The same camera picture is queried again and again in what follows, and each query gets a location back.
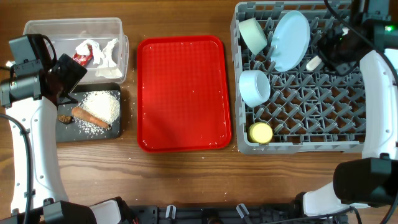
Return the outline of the white plastic spoon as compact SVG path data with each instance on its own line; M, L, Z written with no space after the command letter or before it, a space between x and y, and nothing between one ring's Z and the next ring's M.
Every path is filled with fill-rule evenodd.
M306 64L306 70L314 71L320 64L322 63L322 59L319 56L315 56Z

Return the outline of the red ketchup packet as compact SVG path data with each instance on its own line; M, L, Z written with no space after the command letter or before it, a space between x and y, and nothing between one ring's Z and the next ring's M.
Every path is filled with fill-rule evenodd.
M81 66L85 67L90 60L93 58L93 50L91 45L87 45L89 54L88 55L80 55L78 53L75 53L73 56L73 59L75 62L79 63Z

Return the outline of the orange carrot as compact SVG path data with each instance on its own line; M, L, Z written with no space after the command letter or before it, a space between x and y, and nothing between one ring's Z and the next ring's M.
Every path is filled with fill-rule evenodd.
M84 109L82 109L80 107L74 107L72 109L72 116L74 116L80 120L92 123L96 126L104 128L104 129L110 128L108 123L105 123L104 121L100 120L99 118L94 117L92 114L90 114L89 112L85 111Z

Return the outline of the brown mushroom piece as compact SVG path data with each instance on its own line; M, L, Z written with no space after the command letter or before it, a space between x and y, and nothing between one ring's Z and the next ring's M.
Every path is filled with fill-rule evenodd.
M73 117L67 115L58 115L57 119L63 124L70 124L73 121Z

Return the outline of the light blue plate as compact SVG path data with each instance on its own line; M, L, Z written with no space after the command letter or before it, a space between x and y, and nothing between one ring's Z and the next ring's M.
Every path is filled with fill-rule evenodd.
M288 12L278 23L272 36L274 51L271 62L278 72L286 72L303 59L309 45L310 27L307 18L299 11Z

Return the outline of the white napkin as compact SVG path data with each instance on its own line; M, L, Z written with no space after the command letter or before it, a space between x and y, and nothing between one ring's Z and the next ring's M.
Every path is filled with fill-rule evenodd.
M115 38L110 40L106 47L101 50L99 43L92 39L84 40L80 45L78 45L75 50L76 53L80 55L88 55L89 50L87 45L92 46L93 50L93 64L97 65L97 71L95 72L96 77L104 77L108 79L121 78L122 72L120 69L116 68L116 62L112 59L112 53L115 45L118 43L118 39Z

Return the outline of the white rice pile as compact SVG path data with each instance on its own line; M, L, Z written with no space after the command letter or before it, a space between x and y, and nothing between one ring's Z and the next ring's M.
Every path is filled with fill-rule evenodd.
M109 129L101 128L93 123L76 119L81 133L88 138L100 137L111 131L119 132L121 121L121 92L117 90L90 91L83 94L78 107L89 112L90 115L104 121Z

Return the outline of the green bowl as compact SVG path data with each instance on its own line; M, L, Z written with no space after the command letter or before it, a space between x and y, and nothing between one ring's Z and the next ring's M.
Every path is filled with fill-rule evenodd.
M267 37L255 18L239 22L238 27L243 41L254 55L267 46Z

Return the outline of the light blue bowl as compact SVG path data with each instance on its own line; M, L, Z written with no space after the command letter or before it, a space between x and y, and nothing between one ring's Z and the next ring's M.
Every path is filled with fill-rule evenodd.
M260 70L243 71L238 84L241 97L249 107L265 103L271 95L269 79Z

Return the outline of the yellow cup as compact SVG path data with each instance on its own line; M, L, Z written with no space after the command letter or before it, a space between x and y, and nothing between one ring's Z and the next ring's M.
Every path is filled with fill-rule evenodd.
M273 130L267 123L257 122L249 127L248 139L253 143L267 144L273 138Z

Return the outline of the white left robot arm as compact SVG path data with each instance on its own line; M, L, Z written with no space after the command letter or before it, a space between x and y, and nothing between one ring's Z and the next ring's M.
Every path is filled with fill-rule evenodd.
M27 34L9 41L15 64L1 82L1 115L10 123L15 187L11 217L3 223L135 223L129 206L115 197L91 206L71 203L60 178L56 145L58 104L87 70L50 39Z

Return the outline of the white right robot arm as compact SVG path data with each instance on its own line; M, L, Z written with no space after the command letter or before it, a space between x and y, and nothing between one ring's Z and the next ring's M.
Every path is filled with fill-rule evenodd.
M318 56L339 77L359 67L366 136L361 159L339 164L331 183L298 196L295 205L307 218L388 205L387 223L397 208L397 22L389 1L353 1L349 21L325 6L348 31L328 31L317 42Z

